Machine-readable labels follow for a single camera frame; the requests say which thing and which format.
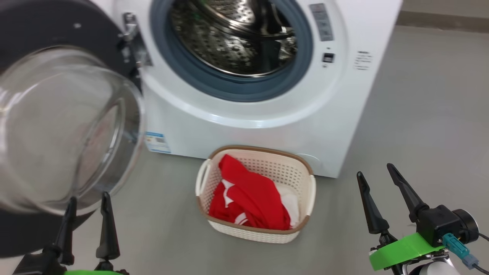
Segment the gray floor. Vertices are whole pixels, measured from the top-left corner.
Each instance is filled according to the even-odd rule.
[[[489,35],[398,27],[340,178],[318,178],[310,222],[287,245],[214,231],[195,202],[202,160],[144,151],[113,198],[122,252],[115,267],[135,275],[390,274],[370,268],[378,237],[368,234],[355,179],[364,172],[394,236],[412,234],[388,162],[429,205],[466,209],[489,234],[488,49]],[[97,213],[75,231],[75,269],[96,266],[100,227]],[[489,244],[469,247],[489,268]],[[0,260],[2,274],[18,260]],[[463,275],[477,273],[454,262]]]

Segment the basket handle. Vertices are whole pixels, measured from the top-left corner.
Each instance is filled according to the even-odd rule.
[[[312,213],[312,209],[314,208],[314,201],[316,200],[316,178],[314,175],[310,175],[311,177],[311,189],[309,190],[309,204],[307,205],[306,215],[310,216]]]
[[[200,166],[199,173],[197,174],[197,179],[195,181],[196,196],[200,196],[205,187],[205,182],[207,181],[207,177],[209,176],[209,168],[211,166],[210,162],[211,160],[205,160]]]

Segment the brown basket rim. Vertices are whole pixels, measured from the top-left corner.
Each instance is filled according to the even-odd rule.
[[[302,230],[302,228],[304,228],[304,226],[306,226],[306,223],[309,221],[309,217],[310,217],[309,215],[307,215],[304,218],[304,220],[302,220],[302,222],[296,228],[293,228],[293,229],[289,229],[289,230],[263,229],[263,228],[255,228],[255,227],[249,227],[249,226],[236,225],[234,223],[230,223],[230,222],[223,221],[223,220],[216,219],[214,217],[209,216],[209,214],[205,213],[204,209],[202,208],[202,203],[200,201],[199,196],[197,196],[197,205],[199,206],[199,210],[200,210],[201,214],[207,220],[209,220],[211,222],[215,222],[218,224],[222,224],[224,226],[243,229],[243,230],[247,230],[247,231],[251,231],[251,232],[266,233],[266,234],[290,235],[290,234],[296,233],[296,232]]]
[[[209,156],[209,158],[210,159],[213,159],[218,153],[220,153],[221,151],[225,151],[225,150],[248,150],[248,151],[257,151],[257,152],[271,153],[271,154],[281,155],[281,156],[284,156],[284,157],[289,157],[289,158],[292,158],[292,159],[295,159],[295,160],[300,161],[307,168],[307,170],[309,171],[309,174],[310,175],[314,175],[314,172],[313,172],[311,166],[309,165],[309,163],[307,163],[307,161],[305,161],[300,156],[295,155],[295,154],[292,154],[292,153],[284,152],[284,151],[279,151],[279,150],[274,150],[274,149],[268,149],[268,148],[263,148],[263,147],[246,146],[246,145],[229,145],[229,146],[224,146],[224,147],[221,147],[221,148],[217,149],[216,151],[214,151]]]

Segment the laundry basket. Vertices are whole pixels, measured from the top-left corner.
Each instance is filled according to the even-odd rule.
[[[295,228],[259,229],[209,216],[214,189],[222,180],[219,162],[226,154],[239,160],[249,171],[292,187],[299,202],[299,224]],[[195,194],[200,211],[215,230],[242,239],[285,244],[295,239],[309,220],[316,197],[316,180],[311,167],[296,155],[259,147],[227,146],[218,149],[204,161],[197,175]]]

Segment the red clothing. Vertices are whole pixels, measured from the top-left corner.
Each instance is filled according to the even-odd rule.
[[[289,213],[271,179],[249,172],[229,155],[222,158],[219,168],[228,188],[221,182],[214,190],[210,216],[255,228],[290,229]]]

